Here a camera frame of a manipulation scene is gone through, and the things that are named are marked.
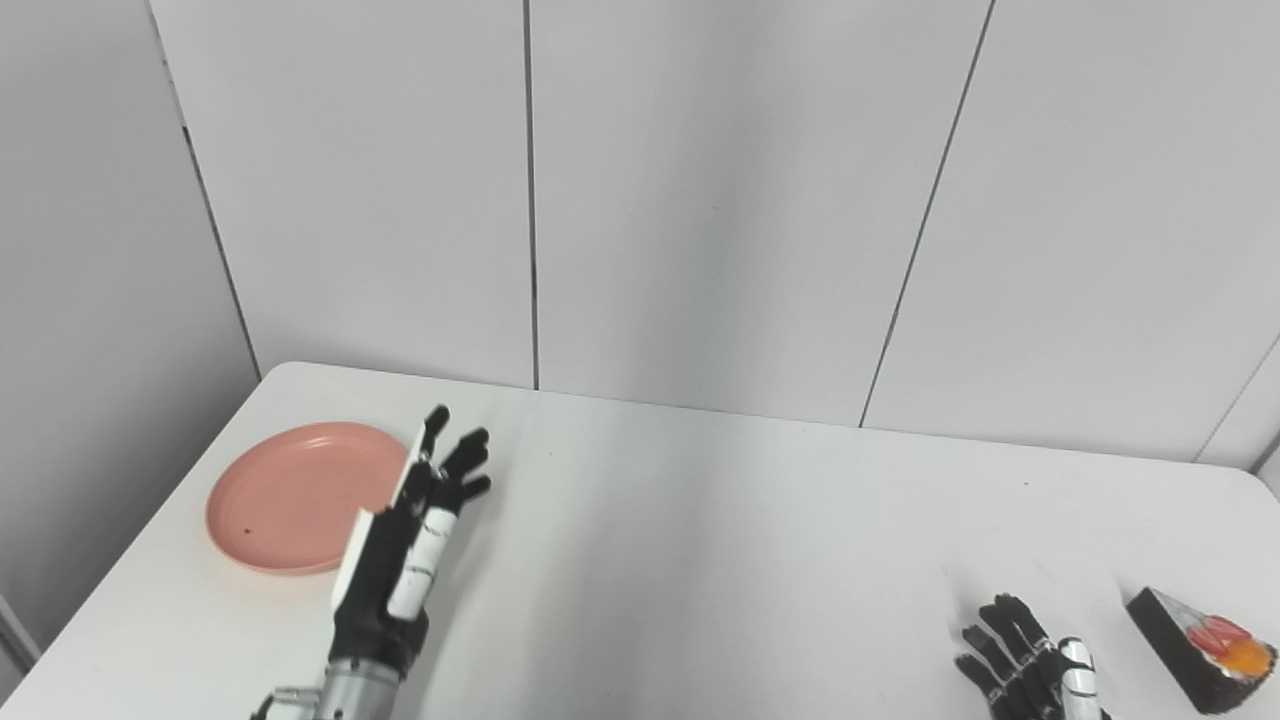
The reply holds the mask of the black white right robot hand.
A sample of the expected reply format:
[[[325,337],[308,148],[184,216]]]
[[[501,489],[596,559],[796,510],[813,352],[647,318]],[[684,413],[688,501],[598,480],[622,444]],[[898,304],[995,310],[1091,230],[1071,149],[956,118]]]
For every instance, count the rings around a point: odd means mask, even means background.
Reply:
[[[1048,632],[1019,597],[996,594],[965,626],[956,669],[982,693],[992,719],[1111,719],[1094,657],[1074,635]]]

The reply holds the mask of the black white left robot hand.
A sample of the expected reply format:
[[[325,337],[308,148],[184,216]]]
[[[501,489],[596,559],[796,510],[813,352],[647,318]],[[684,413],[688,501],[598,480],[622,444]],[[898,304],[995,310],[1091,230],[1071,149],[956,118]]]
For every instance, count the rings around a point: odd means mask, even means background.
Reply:
[[[443,460],[435,457],[449,419],[445,405],[426,415],[388,505],[358,516],[335,587],[332,661],[379,664],[402,682],[422,652],[425,601],[442,551],[462,509],[492,488],[480,471],[489,459],[486,428],[463,436]]]

